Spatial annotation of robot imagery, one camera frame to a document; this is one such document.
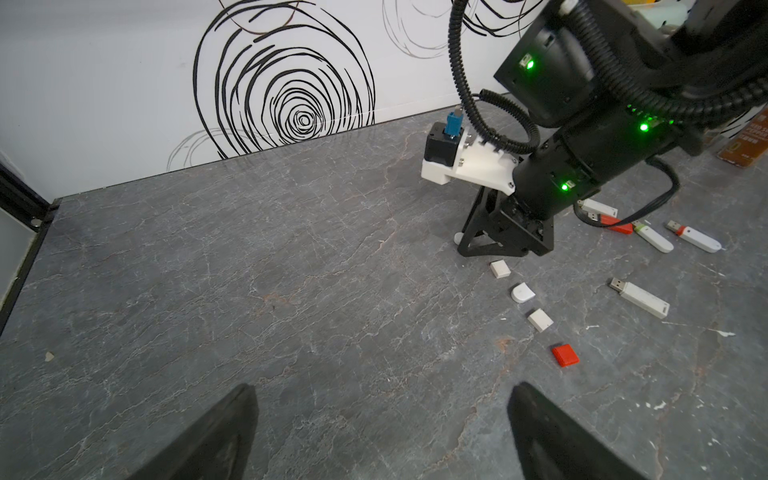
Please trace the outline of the white usb drive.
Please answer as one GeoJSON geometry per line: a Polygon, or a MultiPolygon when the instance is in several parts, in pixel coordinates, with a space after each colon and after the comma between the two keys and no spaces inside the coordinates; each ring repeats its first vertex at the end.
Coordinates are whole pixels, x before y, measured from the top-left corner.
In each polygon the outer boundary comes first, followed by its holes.
{"type": "Polygon", "coordinates": [[[672,231],[678,238],[707,253],[717,253],[722,249],[722,245],[719,241],[690,226],[685,226],[673,220],[669,220],[666,222],[665,227],[672,231]]]}
{"type": "Polygon", "coordinates": [[[577,205],[588,214],[608,216],[618,219],[618,210],[604,203],[592,199],[584,199],[579,200],[577,205]]]}
{"type": "Polygon", "coordinates": [[[642,308],[656,318],[664,319],[669,313],[670,304],[668,302],[631,282],[612,278],[609,282],[609,287],[616,291],[620,297],[642,308]]]}
{"type": "Polygon", "coordinates": [[[650,225],[635,221],[632,223],[634,232],[661,253],[668,254],[674,250],[674,245],[650,225]]]}

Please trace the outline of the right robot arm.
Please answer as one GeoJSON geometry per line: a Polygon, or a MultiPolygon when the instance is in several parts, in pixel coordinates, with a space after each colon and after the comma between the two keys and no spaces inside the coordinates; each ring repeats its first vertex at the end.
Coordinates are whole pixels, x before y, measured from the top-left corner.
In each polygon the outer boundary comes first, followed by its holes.
{"type": "Polygon", "coordinates": [[[697,1],[655,27],[620,1],[550,1],[497,68],[472,88],[463,58],[467,3],[448,20],[448,58],[470,134],[451,167],[478,186],[461,228],[466,257],[543,256],[554,221],[637,164],[668,189],[620,219],[651,214],[678,191],[663,156],[699,154],[704,134],[767,102],[767,5],[697,1]]]}

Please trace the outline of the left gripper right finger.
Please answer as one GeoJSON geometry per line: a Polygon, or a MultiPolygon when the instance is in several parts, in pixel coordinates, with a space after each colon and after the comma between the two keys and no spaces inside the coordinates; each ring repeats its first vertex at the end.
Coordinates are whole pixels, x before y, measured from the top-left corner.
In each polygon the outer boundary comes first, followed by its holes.
{"type": "Polygon", "coordinates": [[[507,416],[527,480],[643,477],[528,382],[513,387],[507,416]]]}

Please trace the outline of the white usb cap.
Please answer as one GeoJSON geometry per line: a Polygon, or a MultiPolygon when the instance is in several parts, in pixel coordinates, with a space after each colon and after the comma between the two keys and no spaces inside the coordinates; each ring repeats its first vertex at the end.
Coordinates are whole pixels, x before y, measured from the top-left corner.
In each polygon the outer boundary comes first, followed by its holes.
{"type": "Polygon", "coordinates": [[[554,324],[552,318],[541,308],[532,311],[527,319],[539,333],[546,331],[554,324]]]}
{"type": "Polygon", "coordinates": [[[502,279],[511,275],[511,270],[504,260],[496,260],[490,263],[491,272],[496,279],[502,279]]]}
{"type": "Polygon", "coordinates": [[[525,282],[521,282],[511,289],[510,296],[517,304],[523,304],[532,300],[536,293],[525,282]]]}

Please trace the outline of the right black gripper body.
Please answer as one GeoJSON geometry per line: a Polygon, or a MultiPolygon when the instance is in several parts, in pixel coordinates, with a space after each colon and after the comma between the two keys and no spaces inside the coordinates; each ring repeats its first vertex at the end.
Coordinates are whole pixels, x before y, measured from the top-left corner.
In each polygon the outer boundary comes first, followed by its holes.
{"type": "Polygon", "coordinates": [[[457,246],[464,257],[543,256],[554,249],[554,220],[529,217],[513,196],[480,187],[457,246]]]}

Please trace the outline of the spice jar black lid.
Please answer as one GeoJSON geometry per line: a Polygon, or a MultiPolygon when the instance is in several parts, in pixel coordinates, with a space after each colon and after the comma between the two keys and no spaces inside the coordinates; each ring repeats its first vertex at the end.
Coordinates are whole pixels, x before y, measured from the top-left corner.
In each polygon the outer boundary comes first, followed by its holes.
{"type": "Polygon", "coordinates": [[[767,108],[750,122],[718,153],[718,158],[732,165],[747,168],[767,152],[767,108]]]}

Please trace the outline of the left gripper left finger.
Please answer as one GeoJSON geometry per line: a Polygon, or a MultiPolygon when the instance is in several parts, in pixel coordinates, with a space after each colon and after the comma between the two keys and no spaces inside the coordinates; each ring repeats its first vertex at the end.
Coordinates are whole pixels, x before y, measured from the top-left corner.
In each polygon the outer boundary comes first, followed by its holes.
{"type": "Polygon", "coordinates": [[[254,442],[258,416],[255,387],[240,384],[131,477],[241,479],[254,442]]]}

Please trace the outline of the red usb drive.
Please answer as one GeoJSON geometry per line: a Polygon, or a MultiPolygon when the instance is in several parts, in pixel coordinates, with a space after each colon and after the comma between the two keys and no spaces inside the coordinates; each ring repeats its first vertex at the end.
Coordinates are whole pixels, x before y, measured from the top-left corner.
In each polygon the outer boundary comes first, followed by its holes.
{"type": "Polygon", "coordinates": [[[595,221],[600,228],[606,228],[625,235],[631,235],[634,232],[634,227],[631,223],[622,223],[619,219],[609,215],[589,213],[588,218],[595,221]]]}

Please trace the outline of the red usb cap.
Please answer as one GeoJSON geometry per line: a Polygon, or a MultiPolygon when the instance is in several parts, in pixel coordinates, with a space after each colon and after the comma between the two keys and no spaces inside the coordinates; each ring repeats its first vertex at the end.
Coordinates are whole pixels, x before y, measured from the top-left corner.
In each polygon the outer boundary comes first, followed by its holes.
{"type": "Polygon", "coordinates": [[[572,366],[580,362],[580,358],[570,344],[562,344],[551,349],[555,360],[561,368],[572,366]]]}

